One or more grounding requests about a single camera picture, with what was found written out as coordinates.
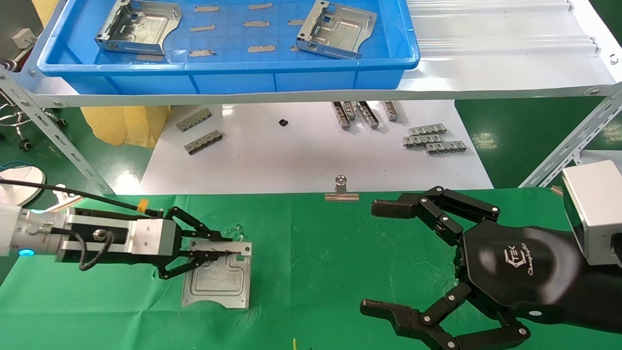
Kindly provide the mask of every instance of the blue storage bin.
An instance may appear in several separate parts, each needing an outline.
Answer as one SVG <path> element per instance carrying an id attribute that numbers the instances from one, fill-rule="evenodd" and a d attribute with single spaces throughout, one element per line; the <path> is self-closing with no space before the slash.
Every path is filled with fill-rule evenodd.
<path id="1" fill-rule="evenodd" d="M 359 60 L 338 60 L 293 51 L 300 26 L 315 0 L 176 0 L 179 27 L 164 41 L 158 61 L 136 54 L 102 51 L 94 40 L 115 0 L 69 0 L 37 62 L 43 74 L 62 77 L 78 93 L 97 95 L 234 94 L 310 90 L 378 89 L 399 85 L 405 70 L 419 63 L 406 0 L 337 0 L 378 14 Z M 248 10 L 250 4 L 272 7 Z M 220 6 L 195 12 L 195 6 Z M 269 21 L 269 27 L 244 27 Z M 212 31 L 191 27 L 216 25 Z M 273 52 L 249 53 L 248 47 L 275 45 Z M 216 55 L 190 57 L 190 51 Z"/>

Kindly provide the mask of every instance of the white shelf panel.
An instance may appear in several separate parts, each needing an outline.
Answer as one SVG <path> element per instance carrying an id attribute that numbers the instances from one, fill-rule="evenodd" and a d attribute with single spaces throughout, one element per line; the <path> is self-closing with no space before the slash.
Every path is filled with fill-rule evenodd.
<path id="1" fill-rule="evenodd" d="M 19 75 L 41 106 L 563 97 L 611 95 L 617 91 L 612 85 L 622 82 L 622 63 L 610 64 L 622 58 L 622 49 L 589 0 L 573 0 L 572 6 L 567 0 L 408 0 L 422 60 L 397 90 L 79 95 L 36 67 L 62 3 Z"/>
<path id="2" fill-rule="evenodd" d="M 329 102 L 208 105 L 211 118 L 182 133 L 175 124 L 203 108 L 174 107 L 140 186 L 120 194 L 250 194 L 332 192 L 335 177 L 351 192 L 415 191 L 434 186 L 489 189 L 492 183 L 453 102 L 398 102 L 401 116 L 372 130 L 362 117 L 344 131 Z M 279 125 L 285 118 L 289 124 Z M 447 141 L 464 141 L 464 153 L 428 155 L 402 147 L 408 128 L 443 123 Z M 188 155 L 184 146 L 213 130 L 225 137 Z"/>

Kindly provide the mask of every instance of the robotic hand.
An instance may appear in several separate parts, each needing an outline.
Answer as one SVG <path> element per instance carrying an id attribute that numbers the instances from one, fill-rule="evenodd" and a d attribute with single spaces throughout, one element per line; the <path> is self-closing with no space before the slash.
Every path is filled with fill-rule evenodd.
<path id="1" fill-rule="evenodd" d="M 564 184 L 574 234 L 499 225 L 499 207 L 442 187 L 374 201 L 374 216 L 419 218 L 456 246 L 458 285 L 424 311 L 363 300 L 361 313 L 389 320 L 398 336 L 434 350 L 515 348 L 530 337 L 517 318 L 622 333 L 622 175 L 606 161 L 565 169 Z M 476 225 L 464 232 L 445 211 Z M 445 332 L 441 322 L 465 301 L 501 326 Z"/>

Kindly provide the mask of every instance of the wheel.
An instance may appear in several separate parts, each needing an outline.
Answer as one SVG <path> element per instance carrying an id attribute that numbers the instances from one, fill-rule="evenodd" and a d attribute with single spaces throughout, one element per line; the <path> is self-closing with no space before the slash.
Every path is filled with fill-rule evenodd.
<path id="1" fill-rule="evenodd" d="M 30 140 L 23 139 L 20 143 L 19 143 L 19 149 L 23 149 L 24 151 L 28 152 L 32 149 L 32 143 L 30 143 Z"/>
<path id="2" fill-rule="evenodd" d="M 67 120 L 65 120 L 64 118 L 61 118 L 56 121 L 56 125 L 58 125 L 59 128 L 64 128 L 68 125 Z"/>

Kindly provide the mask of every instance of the green mat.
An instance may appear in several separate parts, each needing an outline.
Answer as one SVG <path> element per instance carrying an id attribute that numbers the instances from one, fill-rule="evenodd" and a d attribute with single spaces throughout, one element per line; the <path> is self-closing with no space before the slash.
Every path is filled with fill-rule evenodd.
<path id="1" fill-rule="evenodd" d="M 568 230 L 561 198 L 545 189 L 467 191 L 502 210 L 505 225 Z M 321 194 L 150 197 L 149 207 L 189 211 L 228 237 L 253 243 L 251 307 L 181 307 L 183 277 L 162 281 L 146 265 L 80 272 L 53 257 L 20 258 L 0 287 L 0 348 L 426 349 L 387 321 L 359 314 L 371 298 L 425 309 L 455 285 L 453 249 L 418 220 L 372 217 L 374 199 L 326 203 Z M 137 197 L 123 197 L 137 203 Z M 85 201 L 83 207 L 116 210 Z M 460 221 L 465 227 L 471 224 Z M 619 348 L 622 336 L 525 321 L 521 349 Z M 498 326 L 465 304 L 444 323 L 454 335 Z"/>

